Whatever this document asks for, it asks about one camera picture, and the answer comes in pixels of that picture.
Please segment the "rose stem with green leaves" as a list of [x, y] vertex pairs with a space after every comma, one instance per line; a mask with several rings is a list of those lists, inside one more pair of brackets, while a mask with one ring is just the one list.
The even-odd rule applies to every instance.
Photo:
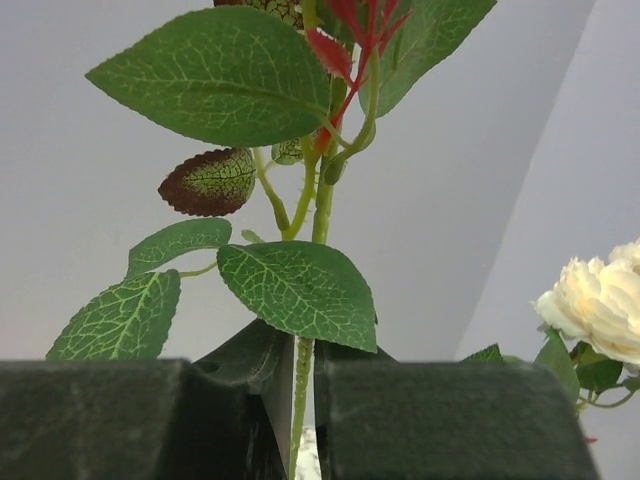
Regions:
[[203, 249], [276, 340], [295, 341], [284, 471], [297, 473], [320, 341], [377, 349], [371, 289], [327, 244], [333, 192], [354, 156], [490, 1], [217, 1], [180, 15], [88, 71], [119, 104], [208, 151], [176, 166], [160, 197], [183, 215], [133, 247], [124, 279], [68, 322], [48, 360], [157, 357], [183, 273]]

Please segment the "white flower with leaves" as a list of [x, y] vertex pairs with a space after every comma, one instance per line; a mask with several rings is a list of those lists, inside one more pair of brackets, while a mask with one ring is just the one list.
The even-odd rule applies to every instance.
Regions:
[[607, 260], [571, 258], [531, 302], [545, 342], [534, 359], [568, 393], [576, 417], [613, 409], [639, 394], [639, 242]]

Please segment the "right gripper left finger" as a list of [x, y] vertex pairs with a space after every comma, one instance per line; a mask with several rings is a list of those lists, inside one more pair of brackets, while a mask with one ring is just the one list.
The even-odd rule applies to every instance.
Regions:
[[196, 362], [5, 361], [5, 479], [283, 479], [293, 339], [254, 320]]

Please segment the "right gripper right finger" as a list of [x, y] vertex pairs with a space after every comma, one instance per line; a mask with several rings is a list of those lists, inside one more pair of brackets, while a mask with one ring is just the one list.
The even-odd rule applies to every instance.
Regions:
[[594, 479], [559, 380], [529, 363], [401, 363], [320, 341], [315, 428], [326, 479]]

